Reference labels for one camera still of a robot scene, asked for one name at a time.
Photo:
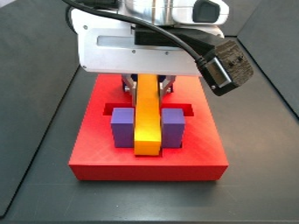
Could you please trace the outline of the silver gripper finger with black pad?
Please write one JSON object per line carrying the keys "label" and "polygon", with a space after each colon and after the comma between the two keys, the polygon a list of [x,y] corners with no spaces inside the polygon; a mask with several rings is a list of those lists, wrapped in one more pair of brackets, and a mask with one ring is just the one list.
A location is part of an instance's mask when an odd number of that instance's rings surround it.
{"label": "silver gripper finger with black pad", "polygon": [[123,90],[131,94],[133,105],[137,105],[137,83],[138,75],[126,73],[122,75]]}

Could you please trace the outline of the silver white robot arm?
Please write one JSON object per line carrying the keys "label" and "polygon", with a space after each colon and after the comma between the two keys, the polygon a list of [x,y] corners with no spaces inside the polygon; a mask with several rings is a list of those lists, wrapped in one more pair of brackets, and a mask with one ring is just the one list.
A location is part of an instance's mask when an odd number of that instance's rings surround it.
{"label": "silver white robot arm", "polygon": [[159,74],[165,89],[178,75],[201,76],[193,57],[163,34],[146,29],[138,19],[182,36],[187,42],[210,35],[222,39],[219,29],[230,14],[222,0],[118,0],[111,17],[83,10],[71,11],[79,38],[79,63],[89,72],[121,73],[131,94],[137,94],[135,74]]}

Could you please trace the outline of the silver gripper finger with screw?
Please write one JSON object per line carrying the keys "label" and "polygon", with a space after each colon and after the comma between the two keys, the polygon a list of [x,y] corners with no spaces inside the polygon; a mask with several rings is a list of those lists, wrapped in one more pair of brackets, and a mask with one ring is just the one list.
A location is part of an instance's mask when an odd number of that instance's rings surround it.
{"label": "silver gripper finger with screw", "polygon": [[175,75],[159,75],[158,76],[158,87],[159,87],[159,97],[165,96],[174,91]]}

